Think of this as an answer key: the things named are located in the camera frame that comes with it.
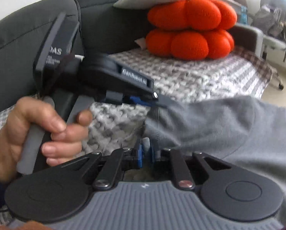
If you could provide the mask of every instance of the gray and white blanket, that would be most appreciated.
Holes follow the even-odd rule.
[[[155,90],[184,103],[237,95],[260,98],[272,78],[270,66],[253,53],[236,47],[226,58],[181,61],[160,58],[146,50],[133,49],[111,57],[138,70],[155,81]],[[13,107],[0,113],[0,129]],[[132,147],[149,108],[136,105],[93,103],[93,122],[83,152],[101,151],[109,155],[121,147]],[[0,224],[5,222],[0,215]]]

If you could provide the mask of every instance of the chair seat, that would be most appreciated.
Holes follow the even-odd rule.
[[[264,35],[263,36],[263,42],[264,45],[271,47],[272,49],[278,49],[285,51],[286,50],[286,43],[283,41],[280,41],[274,37]]]

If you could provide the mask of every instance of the wrist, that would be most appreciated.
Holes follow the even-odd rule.
[[[10,183],[16,176],[16,161],[13,159],[4,128],[0,131],[0,182]]]

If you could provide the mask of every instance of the dark gray sofa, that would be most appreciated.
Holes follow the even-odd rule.
[[[0,21],[0,111],[23,96],[35,93],[32,63],[57,15],[64,11],[80,22],[74,43],[76,53],[85,51],[118,53],[137,47],[134,40],[153,28],[145,10],[113,7],[117,0],[42,0],[24,7]],[[236,25],[230,30],[236,45],[260,54],[263,34]]]

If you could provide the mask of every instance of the white tag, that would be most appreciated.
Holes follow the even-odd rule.
[[[145,41],[145,38],[140,38],[140,39],[137,39],[134,41],[136,44],[139,45],[139,47],[142,49],[142,50],[145,50],[146,49],[146,41]]]

